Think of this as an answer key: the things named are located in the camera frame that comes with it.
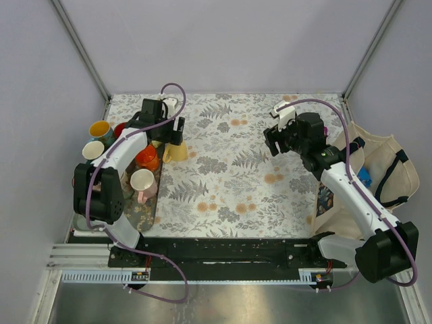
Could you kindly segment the dark teal mug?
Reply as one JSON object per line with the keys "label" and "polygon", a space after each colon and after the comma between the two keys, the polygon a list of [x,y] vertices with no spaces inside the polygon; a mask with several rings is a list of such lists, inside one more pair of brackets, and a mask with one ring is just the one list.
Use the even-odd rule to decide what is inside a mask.
{"label": "dark teal mug", "polygon": [[88,142],[82,149],[82,156],[88,160],[93,161],[99,158],[105,150],[105,146],[101,141],[93,140]]}

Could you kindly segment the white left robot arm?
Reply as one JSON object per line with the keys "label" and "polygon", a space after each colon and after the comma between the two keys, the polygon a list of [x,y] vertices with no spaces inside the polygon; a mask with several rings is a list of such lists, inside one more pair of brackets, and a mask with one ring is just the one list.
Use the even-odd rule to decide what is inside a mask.
{"label": "white left robot arm", "polygon": [[121,176],[151,141],[180,143],[185,119],[176,117],[176,105],[175,98],[144,99],[116,141],[99,158],[74,170],[75,213],[88,219],[92,229],[108,230],[126,246],[122,256],[133,267],[145,262],[146,250],[137,244],[141,235],[124,215]]}

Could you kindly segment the orange mug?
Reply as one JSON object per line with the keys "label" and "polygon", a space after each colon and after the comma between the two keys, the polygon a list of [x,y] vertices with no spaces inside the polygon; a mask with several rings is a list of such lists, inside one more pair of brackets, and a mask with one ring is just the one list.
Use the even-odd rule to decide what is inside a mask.
{"label": "orange mug", "polygon": [[156,148],[149,144],[144,150],[140,151],[136,157],[135,162],[137,166],[156,171],[159,167],[159,157]]}

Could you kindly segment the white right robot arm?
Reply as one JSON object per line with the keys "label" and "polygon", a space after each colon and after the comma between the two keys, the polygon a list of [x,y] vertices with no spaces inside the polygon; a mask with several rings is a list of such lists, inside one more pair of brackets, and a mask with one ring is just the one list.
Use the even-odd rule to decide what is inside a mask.
{"label": "white right robot arm", "polygon": [[316,245],[307,250],[309,263],[354,265],[371,283],[416,269],[419,231],[392,213],[419,186],[402,147],[391,136],[367,134],[353,123],[344,124],[337,140],[328,144],[318,113],[274,109],[271,117],[277,123],[264,132],[271,154],[299,154],[319,182]]}

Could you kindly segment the yellow mug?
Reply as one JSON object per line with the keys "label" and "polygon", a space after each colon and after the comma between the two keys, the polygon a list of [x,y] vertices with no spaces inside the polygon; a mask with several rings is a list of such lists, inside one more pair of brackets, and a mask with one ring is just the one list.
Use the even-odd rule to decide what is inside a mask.
{"label": "yellow mug", "polygon": [[180,145],[167,144],[163,153],[163,162],[180,162],[188,158],[186,142],[183,140]]}

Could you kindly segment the red mug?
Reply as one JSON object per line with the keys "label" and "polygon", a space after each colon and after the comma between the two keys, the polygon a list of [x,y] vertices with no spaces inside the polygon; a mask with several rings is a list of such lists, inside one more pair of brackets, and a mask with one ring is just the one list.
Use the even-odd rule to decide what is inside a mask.
{"label": "red mug", "polygon": [[116,125],[116,127],[114,128],[114,131],[113,131],[113,132],[114,132],[114,136],[115,136],[116,138],[119,138],[119,137],[121,136],[122,131],[123,131],[124,128],[125,128],[125,125],[126,125],[125,122],[122,122],[122,123]]}

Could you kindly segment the cream floral mug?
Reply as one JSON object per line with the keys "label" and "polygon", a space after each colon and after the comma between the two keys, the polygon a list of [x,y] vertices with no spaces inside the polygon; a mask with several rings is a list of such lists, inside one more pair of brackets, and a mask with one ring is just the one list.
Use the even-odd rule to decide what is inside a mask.
{"label": "cream floral mug", "polygon": [[130,180],[126,171],[122,173],[120,182],[124,198],[131,198],[134,194],[134,189],[130,185]]}

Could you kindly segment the light pink ribbed mug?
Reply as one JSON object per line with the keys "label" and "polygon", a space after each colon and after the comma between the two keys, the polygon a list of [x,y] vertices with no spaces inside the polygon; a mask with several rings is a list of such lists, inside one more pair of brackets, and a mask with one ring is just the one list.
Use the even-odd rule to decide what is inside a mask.
{"label": "light pink ribbed mug", "polygon": [[131,187],[137,192],[139,204],[145,204],[148,199],[157,193],[157,183],[153,172],[148,169],[135,171],[130,178]]}

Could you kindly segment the light green faceted mug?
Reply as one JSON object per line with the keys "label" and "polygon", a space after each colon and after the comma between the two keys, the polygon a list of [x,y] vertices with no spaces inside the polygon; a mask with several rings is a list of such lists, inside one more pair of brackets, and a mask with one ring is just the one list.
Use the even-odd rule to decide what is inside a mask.
{"label": "light green faceted mug", "polygon": [[152,142],[151,142],[151,144],[157,149],[158,147],[160,147],[163,143],[162,142],[159,142],[159,141],[157,141],[157,140],[153,140]]}

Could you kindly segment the blue floral mug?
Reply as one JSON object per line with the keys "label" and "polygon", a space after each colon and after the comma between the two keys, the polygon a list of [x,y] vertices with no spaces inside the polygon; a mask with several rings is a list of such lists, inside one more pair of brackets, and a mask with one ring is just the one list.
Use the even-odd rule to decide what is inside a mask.
{"label": "blue floral mug", "polygon": [[107,121],[96,121],[91,125],[88,133],[93,140],[98,140],[104,145],[110,146],[115,142],[113,129]]}

